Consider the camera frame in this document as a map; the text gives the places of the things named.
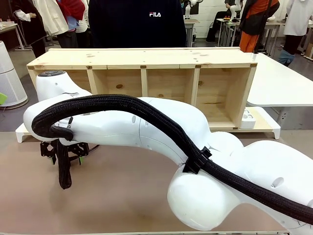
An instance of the black sweatshirt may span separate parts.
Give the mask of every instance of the black sweatshirt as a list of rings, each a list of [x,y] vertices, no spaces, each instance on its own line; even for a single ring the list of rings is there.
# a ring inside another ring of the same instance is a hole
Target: black sweatshirt
[[[90,0],[95,48],[185,47],[179,0]]]

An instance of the wooden box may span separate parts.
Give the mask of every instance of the wooden box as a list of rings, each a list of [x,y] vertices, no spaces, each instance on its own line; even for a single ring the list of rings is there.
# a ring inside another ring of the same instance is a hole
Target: wooden box
[[[238,129],[257,64],[236,47],[51,49],[27,65],[35,84],[64,70],[93,94],[179,100],[198,107],[212,130]]]

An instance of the red jacket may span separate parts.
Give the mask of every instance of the red jacket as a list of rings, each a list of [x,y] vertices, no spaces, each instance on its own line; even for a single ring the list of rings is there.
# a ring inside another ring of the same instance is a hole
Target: red jacket
[[[62,0],[59,2],[56,0],[64,18],[67,21],[67,16],[72,16],[78,21],[81,21],[84,16],[85,5],[81,0]]]

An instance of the orange pants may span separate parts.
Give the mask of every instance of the orange pants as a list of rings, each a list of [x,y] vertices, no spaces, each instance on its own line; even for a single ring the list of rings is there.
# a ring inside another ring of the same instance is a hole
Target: orange pants
[[[240,50],[243,52],[253,52],[259,39],[259,35],[249,35],[245,32],[241,33]]]

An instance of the blue shirt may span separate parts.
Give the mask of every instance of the blue shirt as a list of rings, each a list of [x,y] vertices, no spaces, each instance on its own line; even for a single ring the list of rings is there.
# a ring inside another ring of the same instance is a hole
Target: blue shirt
[[[76,20],[72,16],[67,16],[67,24],[68,24],[68,30],[69,31],[72,31],[72,30],[76,29],[77,26],[79,26],[78,20]]]

